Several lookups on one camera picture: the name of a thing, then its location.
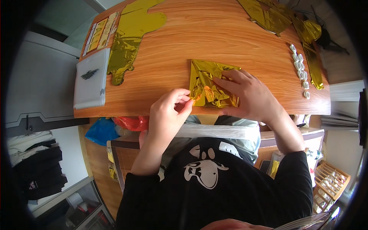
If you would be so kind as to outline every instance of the glass panel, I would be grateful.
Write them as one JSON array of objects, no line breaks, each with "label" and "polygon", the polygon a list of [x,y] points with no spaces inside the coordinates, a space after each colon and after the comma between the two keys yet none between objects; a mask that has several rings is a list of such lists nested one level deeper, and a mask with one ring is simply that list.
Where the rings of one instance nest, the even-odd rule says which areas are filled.
[{"label": "glass panel", "polygon": [[83,230],[100,230],[100,229],[113,229],[113,226],[103,213],[99,211],[93,219],[82,228]]},{"label": "glass panel", "polygon": [[101,205],[88,183],[37,218],[45,229],[75,229]]}]

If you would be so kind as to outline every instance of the red plastic bag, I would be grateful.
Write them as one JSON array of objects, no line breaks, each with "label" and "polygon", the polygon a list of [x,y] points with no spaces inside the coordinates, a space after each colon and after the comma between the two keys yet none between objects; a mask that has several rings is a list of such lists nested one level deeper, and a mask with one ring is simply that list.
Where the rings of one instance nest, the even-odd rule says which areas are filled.
[{"label": "red plastic bag", "polygon": [[138,117],[112,117],[115,124],[130,131],[143,131],[148,129],[149,116]]}]

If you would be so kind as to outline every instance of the blue plastic bag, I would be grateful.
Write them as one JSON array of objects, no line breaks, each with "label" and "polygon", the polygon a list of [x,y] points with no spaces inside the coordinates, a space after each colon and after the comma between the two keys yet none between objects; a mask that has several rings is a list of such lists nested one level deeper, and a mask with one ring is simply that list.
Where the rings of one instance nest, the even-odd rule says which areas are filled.
[{"label": "blue plastic bag", "polygon": [[107,141],[118,138],[115,131],[115,123],[111,119],[101,117],[86,133],[86,138],[102,146],[106,146]]}]

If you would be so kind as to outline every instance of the wooden basket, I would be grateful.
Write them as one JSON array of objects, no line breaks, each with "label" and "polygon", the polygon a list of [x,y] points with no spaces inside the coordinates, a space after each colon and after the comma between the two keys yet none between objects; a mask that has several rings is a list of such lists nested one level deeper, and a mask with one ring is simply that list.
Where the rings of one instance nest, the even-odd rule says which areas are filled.
[{"label": "wooden basket", "polygon": [[350,175],[336,168],[332,164],[322,160],[316,168],[315,182],[313,190],[313,212],[326,211],[341,196],[350,181]]}]

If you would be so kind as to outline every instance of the forearm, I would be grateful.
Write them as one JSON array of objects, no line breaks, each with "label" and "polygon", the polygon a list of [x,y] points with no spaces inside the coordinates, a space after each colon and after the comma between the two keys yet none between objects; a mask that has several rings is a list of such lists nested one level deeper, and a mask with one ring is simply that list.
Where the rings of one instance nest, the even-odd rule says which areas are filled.
[{"label": "forearm", "polygon": [[133,163],[131,173],[138,176],[157,174],[159,172],[162,154],[169,143],[148,135]]},{"label": "forearm", "polygon": [[280,152],[287,154],[305,150],[301,132],[284,109],[267,125],[275,133],[276,145]]}]

